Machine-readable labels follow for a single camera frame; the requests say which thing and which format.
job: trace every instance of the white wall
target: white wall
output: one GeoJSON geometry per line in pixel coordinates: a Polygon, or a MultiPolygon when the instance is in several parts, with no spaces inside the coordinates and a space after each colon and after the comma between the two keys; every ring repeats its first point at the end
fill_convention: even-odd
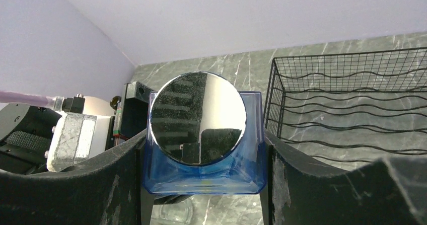
{"type": "Polygon", "coordinates": [[[69,0],[137,64],[427,31],[427,0],[69,0]]]}
{"type": "Polygon", "coordinates": [[[109,101],[133,71],[67,0],[0,0],[0,90],[109,101]]]}

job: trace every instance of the reflective round lid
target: reflective round lid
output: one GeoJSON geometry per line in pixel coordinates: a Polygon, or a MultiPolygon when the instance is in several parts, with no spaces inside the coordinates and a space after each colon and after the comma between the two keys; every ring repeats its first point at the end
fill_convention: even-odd
{"type": "Polygon", "coordinates": [[[170,158],[191,166],[220,161],[246,127],[242,97],[224,78],[198,71],[166,83],[151,105],[154,141],[170,158]]]}

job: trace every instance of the black wire rack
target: black wire rack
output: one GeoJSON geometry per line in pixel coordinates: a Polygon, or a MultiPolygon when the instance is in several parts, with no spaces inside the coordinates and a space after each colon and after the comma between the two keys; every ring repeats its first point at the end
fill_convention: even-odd
{"type": "Polygon", "coordinates": [[[427,155],[427,47],[272,60],[264,125],[323,161],[427,155]]]}

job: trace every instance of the blue glass jar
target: blue glass jar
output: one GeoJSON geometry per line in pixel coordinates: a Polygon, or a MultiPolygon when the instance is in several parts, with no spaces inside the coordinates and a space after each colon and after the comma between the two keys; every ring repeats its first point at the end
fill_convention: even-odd
{"type": "MultiPolygon", "coordinates": [[[[152,194],[257,194],[266,184],[260,92],[239,92],[246,109],[246,128],[240,142],[221,159],[202,166],[171,159],[147,129],[143,185],[152,194]]],[[[152,105],[156,93],[150,95],[152,105]]]]}

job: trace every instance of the gray marble surface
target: gray marble surface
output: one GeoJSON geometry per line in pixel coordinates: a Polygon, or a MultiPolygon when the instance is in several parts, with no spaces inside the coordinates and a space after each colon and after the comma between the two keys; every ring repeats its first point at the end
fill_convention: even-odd
{"type": "MultiPolygon", "coordinates": [[[[271,61],[277,56],[299,56],[299,55],[315,55],[315,54],[336,54],[336,53],[354,53],[365,51],[379,51],[390,49],[402,49],[412,47],[427,46],[427,33],[414,33],[406,35],[395,35],[387,37],[378,37],[365,40],[349,40],[340,42],[331,42],[324,44],[315,44],[307,46],[298,46],[283,49],[252,51],[237,54],[228,54],[213,57],[204,57],[191,60],[171,61],[167,63],[158,63],[152,65],[139,66],[135,70],[132,78],[133,81],[140,81],[143,84],[158,90],[165,82],[171,78],[185,72],[195,70],[206,70],[218,73],[228,79],[238,90],[241,91],[260,91],[263,95],[263,103],[268,86],[268,78],[270,74],[271,61]]],[[[320,80],[312,80],[312,86],[320,85],[320,80]]],[[[306,98],[307,94],[295,94],[296,98],[306,98]]],[[[340,96],[338,98],[344,99],[351,96],[340,96]]],[[[391,99],[398,97],[396,94],[385,95],[383,98],[391,99]]],[[[310,101],[295,101],[288,102],[287,105],[302,105],[304,102],[320,102],[328,106],[348,106],[362,104],[372,100],[369,98],[354,98],[348,101],[331,101],[325,98],[319,100],[311,99],[310,101]]],[[[420,106],[423,102],[420,98],[402,98],[395,101],[376,101],[375,105],[381,107],[388,107],[390,109],[402,109],[420,106]]],[[[304,111],[313,108],[313,105],[305,106],[304,111]]],[[[391,115],[378,111],[376,108],[360,107],[353,108],[357,111],[375,112],[380,115],[391,115]]],[[[425,114],[425,109],[417,109],[418,113],[425,114]]],[[[423,128],[423,117],[420,115],[405,115],[393,118],[372,118],[367,117],[366,114],[354,114],[351,119],[343,118],[342,116],[327,115],[312,113],[311,115],[292,115],[285,116],[286,123],[301,123],[301,121],[313,122],[334,126],[346,125],[375,125],[387,129],[403,129],[403,128],[423,128]]],[[[333,131],[325,129],[324,127],[310,127],[310,128],[294,128],[284,126],[282,130],[283,137],[291,138],[292,140],[320,140],[330,143],[366,143],[378,145],[379,141],[383,144],[384,148],[388,149],[401,149],[408,147],[402,145],[403,143],[412,143],[415,146],[425,143],[425,134],[422,132],[405,132],[399,134],[389,134],[386,136],[381,133],[372,132],[365,129],[349,130],[345,132],[333,131]]],[[[354,148],[354,149],[334,149],[325,147],[315,143],[293,144],[301,151],[309,155],[320,155],[334,159],[353,159],[363,158],[371,160],[376,157],[384,155],[384,152],[373,151],[368,148],[354,148]]],[[[334,166],[343,169],[352,170],[355,167],[363,165],[364,163],[337,163],[320,159],[324,162],[330,163],[334,166]]],[[[257,195],[229,195],[229,196],[211,196],[211,195],[196,195],[191,198],[193,216],[190,224],[202,225],[226,225],[226,224],[246,224],[246,225],[260,225],[262,224],[262,213],[259,196],[257,195]]],[[[170,205],[167,209],[171,212],[178,212],[182,209],[176,205],[170,205]]]]}

